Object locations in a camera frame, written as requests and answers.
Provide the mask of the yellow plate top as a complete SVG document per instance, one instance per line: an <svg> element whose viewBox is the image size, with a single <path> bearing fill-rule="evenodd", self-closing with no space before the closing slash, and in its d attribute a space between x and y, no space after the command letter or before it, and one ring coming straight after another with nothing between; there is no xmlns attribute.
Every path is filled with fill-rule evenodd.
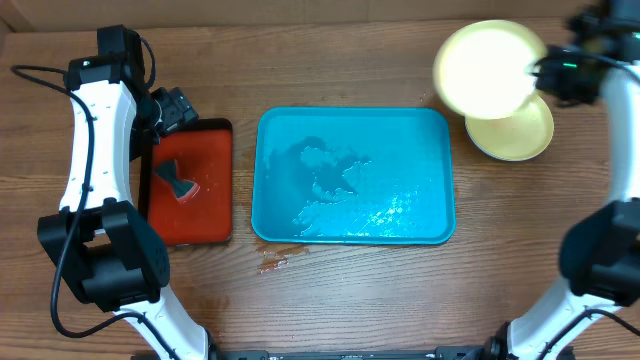
<svg viewBox="0 0 640 360"><path fill-rule="evenodd" d="M465 127L471 141L483 153L509 162L538 156L554 135L553 115L539 95L534 95L506 118L481 120L466 117Z"/></svg>

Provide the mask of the yellow plate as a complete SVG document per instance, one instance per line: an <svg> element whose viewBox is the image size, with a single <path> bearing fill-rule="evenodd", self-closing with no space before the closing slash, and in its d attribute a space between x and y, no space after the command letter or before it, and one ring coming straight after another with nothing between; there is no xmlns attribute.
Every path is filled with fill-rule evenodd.
<svg viewBox="0 0 640 360"><path fill-rule="evenodd" d="M545 55L542 40L519 23L475 22L452 34L438 50L434 85L440 99L460 115L509 117L534 95L531 68Z"/></svg>
<svg viewBox="0 0 640 360"><path fill-rule="evenodd" d="M538 156L554 135L553 115L539 95L534 95L506 118L481 120L466 117L465 127L471 141L483 153L509 162Z"/></svg>

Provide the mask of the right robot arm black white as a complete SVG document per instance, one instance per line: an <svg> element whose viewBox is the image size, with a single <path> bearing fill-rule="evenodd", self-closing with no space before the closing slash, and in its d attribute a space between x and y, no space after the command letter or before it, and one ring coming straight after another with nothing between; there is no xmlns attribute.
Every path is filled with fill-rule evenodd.
<svg viewBox="0 0 640 360"><path fill-rule="evenodd" d="M639 299L639 2L606 0L570 18L573 41L551 45L535 86L563 107L606 105L610 184L606 204L564 236L560 276L471 359L571 359L569 343Z"/></svg>

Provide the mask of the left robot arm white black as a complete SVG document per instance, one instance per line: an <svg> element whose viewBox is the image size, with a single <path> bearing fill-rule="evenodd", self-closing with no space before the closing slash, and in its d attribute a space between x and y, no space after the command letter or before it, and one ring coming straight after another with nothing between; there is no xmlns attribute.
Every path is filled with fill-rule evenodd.
<svg viewBox="0 0 640 360"><path fill-rule="evenodd" d="M159 359L214 358L209 332L169 285L166 246L131 199L131 142L164 123L166 91L151 92L143 61L125 53L75 59L62 75L74 111L70 174L58 213L37 227L56 267L55 329L84 338L125 320Z"/></svg>

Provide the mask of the red water tray black rim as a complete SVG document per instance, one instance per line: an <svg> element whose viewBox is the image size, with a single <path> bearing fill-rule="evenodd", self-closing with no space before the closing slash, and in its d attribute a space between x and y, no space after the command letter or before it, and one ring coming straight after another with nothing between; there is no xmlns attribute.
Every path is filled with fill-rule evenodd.
<svg viewBox="0 0 640 360"><path fill-rule="evenodd" d="M180 204L154 169L176 160L200 189ZM233 130L224 118L200 119L142 148L138 210L168 246L222 244L232 235Z"/></svg>

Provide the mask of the teal plastic tray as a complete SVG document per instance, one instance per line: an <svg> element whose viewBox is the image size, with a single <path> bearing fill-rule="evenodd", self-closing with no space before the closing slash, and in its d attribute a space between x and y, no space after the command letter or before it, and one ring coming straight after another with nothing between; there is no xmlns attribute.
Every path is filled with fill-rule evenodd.
<svg viewBox="0 0 640 360"><path fill-rule="evenodd" d="M251 223L260 238L278 243L447 242L456 230L447 120L429 108L265 112Z"/></svg>

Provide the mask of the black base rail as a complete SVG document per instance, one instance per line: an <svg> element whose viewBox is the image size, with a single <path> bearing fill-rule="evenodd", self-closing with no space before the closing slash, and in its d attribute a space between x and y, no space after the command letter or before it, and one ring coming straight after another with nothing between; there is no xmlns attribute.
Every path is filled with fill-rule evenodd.
<svg viewBox="0 0 640 360"><path fill-rule="evenodd" d="M267 351L218 352L215 359L225 360L460 360L479 359L481 346L442 346L429 351L374 352L300 352L273 353Z"/></svg>

